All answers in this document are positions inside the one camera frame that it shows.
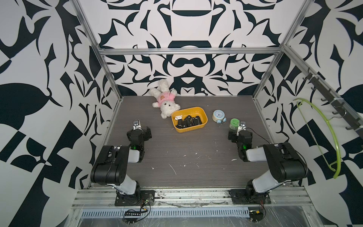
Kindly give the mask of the black car key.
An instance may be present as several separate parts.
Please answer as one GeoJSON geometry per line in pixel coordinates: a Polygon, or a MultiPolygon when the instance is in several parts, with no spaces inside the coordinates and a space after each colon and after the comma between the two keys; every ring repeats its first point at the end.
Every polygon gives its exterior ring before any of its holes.
{"type": "Polygon", "coordinates": [[[178,129],[183,129],[183,120],[182,119],[178,119],[176,127],[178,129]]]}
{"type": "Polygon", "coordinates": [[[195,121],[194,121],[194,122],[196,123],[195,125],[200,125],[200,124],[202,124],[201,118],[200,118],[199,116],[196,116],[194,119],[195,119],[195,121]]]}
{"type": "Polygon", "coordinates": [[[183,120],[183,126],[184,126],[184,128],[192,127],[193,126],[192,118],[191,117],[186,117],[183,120]]]}

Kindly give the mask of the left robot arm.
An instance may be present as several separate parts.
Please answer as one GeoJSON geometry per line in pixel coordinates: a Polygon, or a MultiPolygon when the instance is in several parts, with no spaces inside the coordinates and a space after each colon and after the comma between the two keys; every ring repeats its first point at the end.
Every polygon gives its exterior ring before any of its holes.
{"type": "Polygon", "coordinates": [[[103,146],[90,174],[92,183],[109,186],[122,195],[140,193],[140,185],[127,175],[129,163],[140,163],[145,155],[145,142],[152,138],[149,127],[135,126],[127,132],[129,145],[103,146]]]}

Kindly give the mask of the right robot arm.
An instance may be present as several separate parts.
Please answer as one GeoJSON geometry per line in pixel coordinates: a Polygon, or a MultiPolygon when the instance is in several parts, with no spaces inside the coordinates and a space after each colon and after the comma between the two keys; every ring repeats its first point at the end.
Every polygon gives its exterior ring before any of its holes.
{"type": "Polygon", "coordinates": [[[252,147],[252,132],[228,132],[228,139],[237,145],[239,158],[244,162],[262,162],[268,164],[268,171],[246,185],[243,195],[252,200],[287,182],[294,182],[307,177],[308,166],[299,153],[288,143],[265,144],[252,147]]]}

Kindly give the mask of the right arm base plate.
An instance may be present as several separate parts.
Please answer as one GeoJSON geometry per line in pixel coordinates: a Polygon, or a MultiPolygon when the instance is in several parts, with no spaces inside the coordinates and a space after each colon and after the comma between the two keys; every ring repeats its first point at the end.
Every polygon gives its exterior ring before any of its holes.
{"type": "Polygon", "coordinates": [[[259,194],[253,189],[231,189],[228,191],[233,204],[271,204],[269,193],[259,194]]]}

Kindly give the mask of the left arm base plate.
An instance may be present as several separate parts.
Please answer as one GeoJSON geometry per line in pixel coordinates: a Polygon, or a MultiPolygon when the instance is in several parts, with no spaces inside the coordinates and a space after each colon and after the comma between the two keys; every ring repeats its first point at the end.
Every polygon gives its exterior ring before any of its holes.
{"type": "Polygon", "coordinates": [[[136,191],[136,193],[133,195],[126,195],[117,191],[114,205],[116,207],[141,206],[143,204],[153,205],[154,201],[154,190],[136,191]]]}

